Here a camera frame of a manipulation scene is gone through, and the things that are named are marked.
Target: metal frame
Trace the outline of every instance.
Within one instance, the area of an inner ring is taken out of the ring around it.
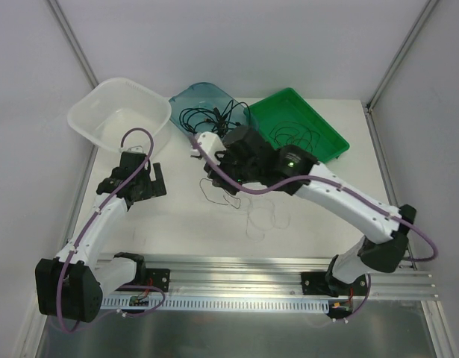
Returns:
[[[385,161],[383,148],[378,138],[375,124],[370,116],[372,108],[382,95],[395,71],[409,52],[422,26],[426,23],[439,0],[427,0],[421,14],[417,18],[410,33],[405,38],[401,48],[394,57],[390,68],[385,73],[366,112],[369,132],[372,136],[378,164],[384,179],[384,185],[391,204],[396,204],[396,196],[390,180],[390,173]],[[83,49],[65,17],[58,0],[46,0],[57,20],[70,48],[88,82],[94,88],[99,82]],[[90,179],[97,149],[93,146],[85,169],[72,215],[66,228],[64,242],[72,236],[84,198],[85,189]],[[100,263],[109,260],[102,257]],[[329,259],[242,259],[223,257],[170,257],[148,255],[146,260],[151,267],[172,270],[170,295],[181,297],[226,297],[244,295],[257,298],[297,298],[302,296],[299,272],[324,271]],[[414,271],[414,266],[401,267],[395,274],[374,274],[372,276],[372,291],[370,299],[393,301],[421,301],[435,351],[439,357],[459,357],[455,350],[451,334],[438,301],[437,288],[433,277],[426,271]],[[327,297],[311,298],[326,300]],[[33,301],[34,309],[25,325],[25,338],[20,351],[20,357],[33,357],[37,352],[38,337],[42,335],[46,317],[38,313],[37,303]]]

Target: perforated metal strip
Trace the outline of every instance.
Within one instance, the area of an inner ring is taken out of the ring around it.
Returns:
[[[103,299],[102,309],[122,308],[124,310],[144,310],[160,303],[160,299],[150,297],[148,306],[130,306],[130,296],[110,295]],[[221,298],[221,297],[168,297],[159,310],[186,311],[233,311],[233,312],[304,312],[328,313],[327,300],[306,298]]]

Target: white plastic bin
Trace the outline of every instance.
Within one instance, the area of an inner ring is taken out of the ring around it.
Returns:
[[[154,155],[171,137],[170,116],[171,105],[164,97],[127,78],[111,78],[70,109],[68,123],[98,147],[115,153],[128,130],[145,128],[153,136]],[[125,148],[137,145],[149,150],[142,132],[133,132],[125,141]]]

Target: green plastic bin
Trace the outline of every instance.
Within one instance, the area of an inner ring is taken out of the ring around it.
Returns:
[[[294,144],[323,163],[339,157],[350,144],[292,88],[249,107],[263,137],[273,148]]]

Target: table surface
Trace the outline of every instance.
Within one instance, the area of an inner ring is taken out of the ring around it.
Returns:
[[[259,98],[238,98],[249,104]],[[373,198],[387,202],[372,140],[360,101],[308,99],[339,132],[350,149],[328,163],[337,176]],[[353,246],[361,232],[309,201],[280,192],[239,193],[240,208],[209,202],[199,186],[204,163],[189,157],[190,144],[173,124],[160,162],[167,195],[136,203],[115,225],[103,252],[180,254],[215,257],[332,257]],[[118,165],[119,155],[99,150],[78,217],[84,224],[96,187]],[[227,195],[203,181],[208,198],[226,204]],[[227,198],[232,204],[237,202]]]

